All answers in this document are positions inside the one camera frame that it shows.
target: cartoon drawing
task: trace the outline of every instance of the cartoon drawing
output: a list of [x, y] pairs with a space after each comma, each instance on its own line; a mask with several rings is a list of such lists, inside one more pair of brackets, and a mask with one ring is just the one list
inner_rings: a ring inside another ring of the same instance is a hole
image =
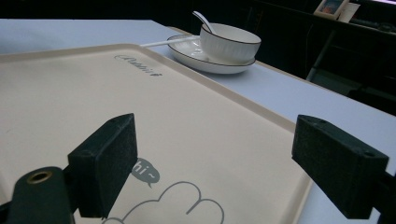
[[219, 203], [203, 198], [193, 183], [180, 181], [164, 190], [158, 199], [139, 203], [125, 217], [110, 217], [103, 224], [223, 222], [224, 210]]
[[160, 173], [149, 161], [142, 158], [137, 159], [131, 174], [137, 179], [148, 183], [149, 187], [151, 187], [151, 184], [160, 181]]

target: bowl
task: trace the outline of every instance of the bowl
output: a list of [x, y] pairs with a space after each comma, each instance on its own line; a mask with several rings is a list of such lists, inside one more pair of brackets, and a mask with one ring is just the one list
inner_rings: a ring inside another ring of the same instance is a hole
[[202, 25], [201, 47], [207, 57], [223, 63], [244, 64], [254, 59], [262, 40], [251, 32], [230, 25], [210, 23], [216, 34]]

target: spoon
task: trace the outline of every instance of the spoon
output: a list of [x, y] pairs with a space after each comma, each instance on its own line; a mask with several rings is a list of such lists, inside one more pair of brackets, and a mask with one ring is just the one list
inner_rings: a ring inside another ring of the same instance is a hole
[[212, 25], [210, 25], [209, 21], [199, 12], [197, 11], [193, 11], [192, 15], [198, 17], [198, 19], [200, 19], [209, 29], [210, 33], [212, 33], [213, 35], [216, 34], [215, 29], [213, 29]]

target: table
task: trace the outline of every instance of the table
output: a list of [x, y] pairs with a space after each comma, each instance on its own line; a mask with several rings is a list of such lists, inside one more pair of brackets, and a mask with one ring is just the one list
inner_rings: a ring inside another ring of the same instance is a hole
[[[0, 53], [144, 44], [178, 34], [155, 21], [0, 20]], [[166, 46], [152, 50], [172, 59]], [[326, 119], [387, 154], [390, 157], [387, 171], [395, 174], [395, 117], [262, 63], [241, 74], [203, 75], [286, 119], [295, 121], [299, 114]], [[348, 220], [314, 185], [299, 223], [376, 223], [378, 216], [374, 210], [369, 220]]]

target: black clamp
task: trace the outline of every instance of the black clamp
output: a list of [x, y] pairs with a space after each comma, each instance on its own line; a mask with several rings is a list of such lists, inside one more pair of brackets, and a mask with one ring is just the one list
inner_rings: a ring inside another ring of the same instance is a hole
[[68, 155], [69, 165], [44, 167], [21, 177], [12, 201], [0, 206], [0, 223], [75, 223], [107, 217], [137, 161], [134, 115], [106, 122]]
[[389, 157], [326, 120], [300, 115], [292, 158], [347, 218], [396, 223], [396, 177], [385, 169]]

